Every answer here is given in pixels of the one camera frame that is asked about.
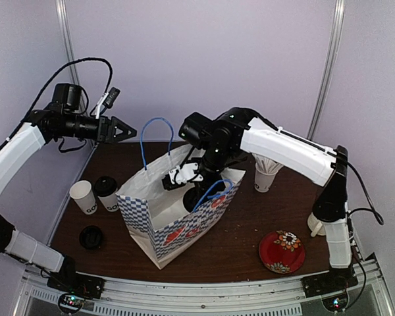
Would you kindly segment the blue checkered paper bag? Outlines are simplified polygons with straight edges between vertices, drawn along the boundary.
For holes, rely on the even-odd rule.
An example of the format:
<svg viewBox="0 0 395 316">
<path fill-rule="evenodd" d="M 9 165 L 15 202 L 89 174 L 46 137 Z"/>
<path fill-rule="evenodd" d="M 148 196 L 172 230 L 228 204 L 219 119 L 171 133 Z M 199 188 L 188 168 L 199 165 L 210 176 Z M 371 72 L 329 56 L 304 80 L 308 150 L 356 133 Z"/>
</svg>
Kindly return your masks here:
<svg viewBox="0 0 395 316">
<path fill-rule="evenodd" d="M 245 171 L 226 168 L 221 173 L 224 189 L 216 189 L 197 201 L 188 211 L 184 194 L 194 188 L 187 184 L 167 191 L 163 177 L 191 155 L 198 158 L 202 150 L 188 144 L 168 151 L 144 166 L 116 192 L 118 206 L 130 236 L 158 269 L 189 248 L 214 226 L 238 191 Z"/>
</svg>

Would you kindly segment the black plastic cup lid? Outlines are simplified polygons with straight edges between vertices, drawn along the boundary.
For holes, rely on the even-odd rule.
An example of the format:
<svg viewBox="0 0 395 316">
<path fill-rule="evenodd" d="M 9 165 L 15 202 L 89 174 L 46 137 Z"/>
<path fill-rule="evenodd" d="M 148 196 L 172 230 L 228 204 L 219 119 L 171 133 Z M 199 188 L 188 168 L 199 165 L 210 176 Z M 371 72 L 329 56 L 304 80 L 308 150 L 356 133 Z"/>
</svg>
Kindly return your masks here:
<svg viewBox="0 0 395 316">
<path fill-rule="evenodd" d="M 93 190 L 99 197 L 107 197 L 118 190 L 117 181 L 110 176 L 101 176 L 93 185 Z"/>
</svg>

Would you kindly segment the white paper coffee cup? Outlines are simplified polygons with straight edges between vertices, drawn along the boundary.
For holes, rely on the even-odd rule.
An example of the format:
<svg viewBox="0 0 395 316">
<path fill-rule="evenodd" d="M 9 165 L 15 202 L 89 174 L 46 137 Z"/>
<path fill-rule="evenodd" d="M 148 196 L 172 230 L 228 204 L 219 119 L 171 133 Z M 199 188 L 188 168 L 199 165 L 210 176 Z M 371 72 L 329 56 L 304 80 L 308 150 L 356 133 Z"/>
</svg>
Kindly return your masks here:
<svg viewBox="0 0 395 316">
<path fill-rule="evenodd" d="M 98 196 L 98 198 L 108 212 L 116 212 L 119 210 L 118 200 L 115 193 L 108 196 Z"/>
</svg>

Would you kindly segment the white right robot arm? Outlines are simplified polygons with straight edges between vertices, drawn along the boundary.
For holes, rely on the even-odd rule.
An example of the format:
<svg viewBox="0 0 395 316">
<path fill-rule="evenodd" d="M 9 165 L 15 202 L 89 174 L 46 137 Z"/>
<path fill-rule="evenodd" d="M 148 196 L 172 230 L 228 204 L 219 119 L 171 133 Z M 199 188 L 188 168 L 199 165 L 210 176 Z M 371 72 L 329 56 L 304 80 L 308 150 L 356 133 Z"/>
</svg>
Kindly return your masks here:
<svg viewBox="0 0 395 316">
<path fill-rule="evenodd" d="M 325 228 L 330 270 L 324 278 L 329 290 L 350 279 L 352 251 L 348 228 L 345 147 L 329 148 L 275 126 L 257 111 L 233 107 L 214 120 L 194 112 L 184 119 L 179 136 L 204 151 L 198 173 L 205 192 L 219 178 L 228 160 L 243 152 L 271 159 L 304 175 L 323 191 L 312 212 Z"/>
</svg>

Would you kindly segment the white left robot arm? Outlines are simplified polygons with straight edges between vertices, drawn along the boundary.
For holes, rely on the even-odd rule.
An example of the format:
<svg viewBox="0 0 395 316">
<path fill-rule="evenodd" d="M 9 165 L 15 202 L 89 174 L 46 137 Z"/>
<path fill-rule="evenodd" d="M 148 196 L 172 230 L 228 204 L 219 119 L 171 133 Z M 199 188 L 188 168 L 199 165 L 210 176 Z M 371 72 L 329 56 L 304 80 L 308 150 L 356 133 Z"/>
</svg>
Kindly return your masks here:
<svg viewBox="0 0 395 316">
<path fill-rule="evenodd" d="M 101 96 L 92 117 L 80 112 L 83 94 L 81 86 L 57 84 L 51 102 L 44 109 L 31 110 L 16 133 L 0 147 L 0 196 L 25 162 L 51 140 L 78 138 L 113 144 L 136 136 L 131 126 L 103 114 L 113 106 L 119 89 L 111 88 Z M 80 275 L 66 267 L 68 259 L 63 254 L 20 232 L 1 214 L 0 253 L 56 273 L 55 280 L 67 292 L 75 292 L 82 285 Z"/>
</svg>

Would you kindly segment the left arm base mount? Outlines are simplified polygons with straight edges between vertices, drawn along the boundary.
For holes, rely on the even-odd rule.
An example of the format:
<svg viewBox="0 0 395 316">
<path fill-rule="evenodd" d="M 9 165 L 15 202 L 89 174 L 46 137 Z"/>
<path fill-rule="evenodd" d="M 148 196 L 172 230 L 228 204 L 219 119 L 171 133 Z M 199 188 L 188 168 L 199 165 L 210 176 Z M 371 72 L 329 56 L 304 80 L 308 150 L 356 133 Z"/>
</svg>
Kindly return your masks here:
<svg viewBox="0 0 395 316">
<path fill-rule="evenodd" d="M 87 299 L 100 299 L 105 281 L 103 278 L 83 275 L 76 271 L 73 258 L 66 257 L 58 272 L 46 272 L 47 286 Z"/>
</svg>

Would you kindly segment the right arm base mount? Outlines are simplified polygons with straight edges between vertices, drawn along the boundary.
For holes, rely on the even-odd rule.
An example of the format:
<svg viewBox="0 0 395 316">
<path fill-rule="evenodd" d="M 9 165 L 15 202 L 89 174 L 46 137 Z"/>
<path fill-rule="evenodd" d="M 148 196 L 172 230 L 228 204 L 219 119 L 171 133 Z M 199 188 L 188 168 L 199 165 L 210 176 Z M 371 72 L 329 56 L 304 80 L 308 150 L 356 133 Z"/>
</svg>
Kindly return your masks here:
<svg viewBox="0 0 395 316">
<path fill-rule="evenodd" d="M 301 282 L 307 298 L 343 291 L 358 285 L 352 264 L 345 269 L 330 267 L 327 272 L 303 277 Z"/>
</svg>

